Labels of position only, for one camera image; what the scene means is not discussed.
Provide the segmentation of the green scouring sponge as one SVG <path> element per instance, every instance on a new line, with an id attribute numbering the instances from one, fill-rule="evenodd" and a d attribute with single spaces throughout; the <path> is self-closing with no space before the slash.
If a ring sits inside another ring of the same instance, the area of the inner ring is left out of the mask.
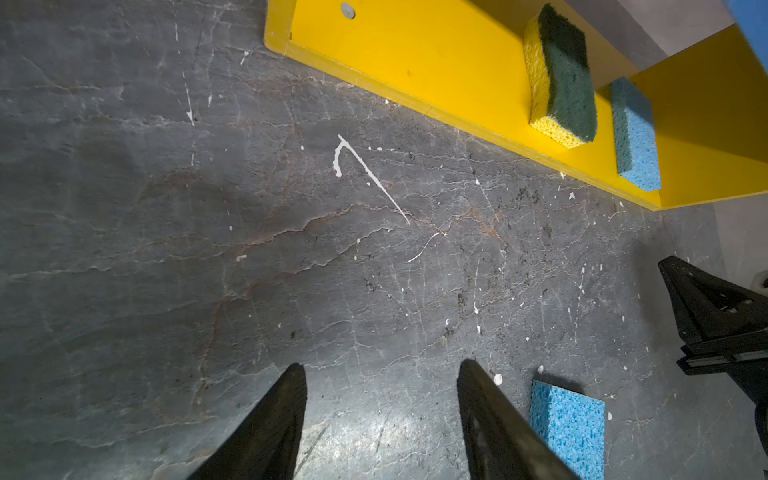
<path id="1" fill-rule="evenodd" d="M 595 93 L 585 34 L 547 3 L 524 29 L 529 125 L 566 149 L 595 140 Z"/>

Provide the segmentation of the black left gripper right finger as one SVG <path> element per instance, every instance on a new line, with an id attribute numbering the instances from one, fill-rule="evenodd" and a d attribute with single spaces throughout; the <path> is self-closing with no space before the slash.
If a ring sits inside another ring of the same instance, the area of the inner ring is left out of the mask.
<path id="1" fill-rule="evenodd" d="M 575 479 L 491 377 L 473 359 L 461 362 L 457 394 L 472 479 Z"/>

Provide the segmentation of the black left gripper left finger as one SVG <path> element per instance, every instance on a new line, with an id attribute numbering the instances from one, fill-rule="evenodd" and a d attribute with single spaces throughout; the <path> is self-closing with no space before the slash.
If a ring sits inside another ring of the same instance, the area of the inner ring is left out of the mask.
<path id="1" fill-rule="evenodd" d="M 292 479 L 307 405 L 306 371 L 291 364 L 192 479 Z"/>

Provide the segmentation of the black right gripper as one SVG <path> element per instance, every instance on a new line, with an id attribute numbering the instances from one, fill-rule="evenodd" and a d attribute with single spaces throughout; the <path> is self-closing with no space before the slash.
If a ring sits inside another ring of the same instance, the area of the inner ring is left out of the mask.
<path id="1" fill-rule="evenodd" d="M 767 297 L 669 256 L 658 262 L 678 333 L 677 361 L 689 376 L 725 373 L 755 404 L 767 452 Z"/>

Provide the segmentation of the blue sponge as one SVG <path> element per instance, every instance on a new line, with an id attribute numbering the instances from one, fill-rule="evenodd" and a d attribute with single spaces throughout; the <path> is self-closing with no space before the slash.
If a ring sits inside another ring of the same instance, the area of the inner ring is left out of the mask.
<path id="1" fill-rule="evenodd" d="M 534 380 L 529 424 L 581 479 L 605 478 L 605 403 Z"/>
<path id="2" fill-rule="evenodd" d="M 618 174 L 644 192 L 662 188 L 651 102 L 626 77 L 610 85 Z"/>

